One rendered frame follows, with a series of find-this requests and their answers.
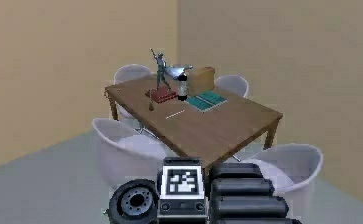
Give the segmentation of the green figure statue red base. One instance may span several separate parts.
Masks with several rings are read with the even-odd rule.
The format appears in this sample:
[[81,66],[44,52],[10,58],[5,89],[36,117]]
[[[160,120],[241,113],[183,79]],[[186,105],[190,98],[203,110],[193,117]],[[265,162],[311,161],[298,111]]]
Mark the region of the green figure statue red base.
[[156,62],[157,70],[155,89],[150,90],[149,93],[155,102],[162,103],[171,96],[174,96],[174,91],[165,78],[167,62],[164,58],[164,54],[162,52],[156,53],[153,49],[150,49],[150,51]]

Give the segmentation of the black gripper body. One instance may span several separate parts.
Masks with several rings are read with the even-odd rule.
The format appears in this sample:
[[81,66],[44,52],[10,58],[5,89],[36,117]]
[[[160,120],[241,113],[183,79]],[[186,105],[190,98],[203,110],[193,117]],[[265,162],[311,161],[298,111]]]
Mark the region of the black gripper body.
[[135,179],[117,188],[106,209],[110,224],[156,224],[159,195],[155,182]]

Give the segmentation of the brown wooden table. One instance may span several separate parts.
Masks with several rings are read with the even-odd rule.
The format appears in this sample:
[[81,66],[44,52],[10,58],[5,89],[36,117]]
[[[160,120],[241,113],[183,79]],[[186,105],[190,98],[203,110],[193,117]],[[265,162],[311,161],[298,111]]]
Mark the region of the brown wooden table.
[[[145,93],[154,86],[154,77],[144,77],[107,86],[105,93],[177,155],[199,157],[206,169],[232,157],[262,134],[267,135],[264,147],[271,147],[283,117],[276,110],[218,87],[213,92],[227,102],[207,112],[177,99],[155,104],[154,111],[149,111]],[[181,110],[185,111],[165,119]]]

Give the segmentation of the black and white bottle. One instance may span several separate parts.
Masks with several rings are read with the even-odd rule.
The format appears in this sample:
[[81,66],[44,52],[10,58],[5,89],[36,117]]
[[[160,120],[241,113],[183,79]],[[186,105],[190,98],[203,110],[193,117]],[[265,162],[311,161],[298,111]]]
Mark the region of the black and white bottle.
[[187,76],[185,74],[180,75],[178,81],[178,99],[180,101],[185,101],[187,99]]

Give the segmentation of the teal book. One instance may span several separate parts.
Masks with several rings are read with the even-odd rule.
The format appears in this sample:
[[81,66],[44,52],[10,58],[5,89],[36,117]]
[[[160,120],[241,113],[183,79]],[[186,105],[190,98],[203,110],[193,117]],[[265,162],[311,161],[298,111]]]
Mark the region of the teal book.
[[188,97],[186,103],[200,112],[207,112],[227,102],[227,99],[212,91],[206,91],[193,97]]

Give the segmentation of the silver metal bowl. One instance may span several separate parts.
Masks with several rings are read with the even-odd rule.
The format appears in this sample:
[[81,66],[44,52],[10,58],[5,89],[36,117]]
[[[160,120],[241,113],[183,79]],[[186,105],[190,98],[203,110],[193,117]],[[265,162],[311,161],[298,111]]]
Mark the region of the silver metal bowl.
[[193,68],[192,65],[184,65],[184,66],[169,66],[165,68],[165,72],[171,78],[177,80],[178,77],[185,71],[191,70]]

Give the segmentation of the white shell chair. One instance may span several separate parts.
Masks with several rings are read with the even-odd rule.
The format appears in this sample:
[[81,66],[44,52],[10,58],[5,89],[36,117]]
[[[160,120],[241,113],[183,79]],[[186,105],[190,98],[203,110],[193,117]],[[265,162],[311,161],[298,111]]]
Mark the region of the white shell chair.
[[127,64],[120,67],[114,74],[114,84],[151,76],[150,69],[141,64]]
[[272,181],[274,195],[283,197],[288,204],[289,218],[301,222],[308,219],[316,179],[324,162],[319,148],[297,143],[276,145],[247,162],[256,164],[263,176]]
[[215,85],[243,98],[247,97],[249,91],[249,84],[247,80],[239,75],[220,76],[215,80]]
[[111,189],[133,179],[155,180],[163,159],[176,155],[157,138],[117,120],[94,118],[92,128],[98,167]]

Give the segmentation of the white pencil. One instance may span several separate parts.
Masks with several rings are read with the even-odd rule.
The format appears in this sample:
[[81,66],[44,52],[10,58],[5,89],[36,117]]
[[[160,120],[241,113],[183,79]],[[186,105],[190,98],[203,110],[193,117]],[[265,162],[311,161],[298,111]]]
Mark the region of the white pencil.
[[174,116],[177,116],[177,115],[179,115],[179,114],[183,113],[184,111],[185,111],[185,110],[181,110],[181,111],[175,112],[175,113],[173,113],[173,114],[171,114],[171,115],[167,116],[165,119],[170,119],[170,118],[172,118],[172,117],[174,117]]

